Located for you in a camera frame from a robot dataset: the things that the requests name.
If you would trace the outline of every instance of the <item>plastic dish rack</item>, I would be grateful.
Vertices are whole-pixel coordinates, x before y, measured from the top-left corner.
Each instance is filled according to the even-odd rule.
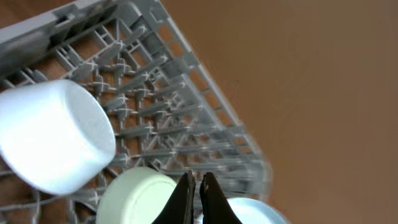
[[[3,166],[0,223],[53,223],[54,214],[94,223],[112,179],[137,166],[175,180],[191,169],[198,183],[210,171],[227,197],[267,197],[271,168],[159,1],[76,1],[0,30],[0,92],[59,78],[103,105],[118,153],[64,197],[31,189]],[[12,181],[18,187],[7,190]]]

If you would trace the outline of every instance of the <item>dishwasher rack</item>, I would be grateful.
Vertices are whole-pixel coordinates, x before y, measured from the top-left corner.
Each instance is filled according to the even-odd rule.
[[[109,183],[137,166],[175,180],[192,170],[197,184],[210,171],[227,197],[268,196],[268,161],[159,1],[75,1],[0,30],[0,92],[60,78],[103,106],[117,154],[71,195],[24,187],[28,199],[0,204],[0,223],[16,210],[28,211],[31,223],[45,222],[43,207],[55,202],[65,211],[60,222],[94,223]],[[17,179],[3,167],[0,186]]]

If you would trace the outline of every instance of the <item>brown surface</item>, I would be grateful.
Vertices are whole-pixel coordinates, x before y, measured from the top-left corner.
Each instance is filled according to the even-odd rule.
[[[2,1],[0,26],[59,3]],[[396,1],[164,4],[270,159],[271,205],[398,223]]]

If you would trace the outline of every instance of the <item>wire grid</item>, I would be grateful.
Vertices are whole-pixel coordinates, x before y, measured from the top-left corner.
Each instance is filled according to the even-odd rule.
[[[0,223],[12,219],[9,213],[15,210],[27,210],[31,223],[45,222],[42,207],[59,201],[65,204],[63,222],[94,223],[106,187],[137,166],[175,180],[193,170],[197,184],[210,171],[227,197],[267,196],[270,167],[164,7],[158,1],[131,3],[96,2],[96,10],[80,20],[73,16],[77,11],[67,14],[58,21],[67,28],[50,36],[46,53],[1,80],[0,91],[59,78],[79,83],[109,116],[117,154],[104,171],[67,197],[26,187],[30,200],[0,206]],[[7,169],[0,177],[16,179]],[[194,199],[198,213],[198,190]]]

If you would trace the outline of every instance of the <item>gray dish rack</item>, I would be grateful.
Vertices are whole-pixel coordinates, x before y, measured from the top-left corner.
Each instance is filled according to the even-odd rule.
[[[271,167],[161,2],[75,1],[0,30],[0,92],[59,78],[79,83],[103,105],[118,153],[74,194],[29,188],[29,199],[3,202],[0,223],[16,210],[44,223],[43,207],[59,201],[60,222],[94,223],[112,179],[137,166],[176,180],[193,170],[198,184],[210,171],[227,197],[267,198]],[[0,185],[14,176],[1,170]]]

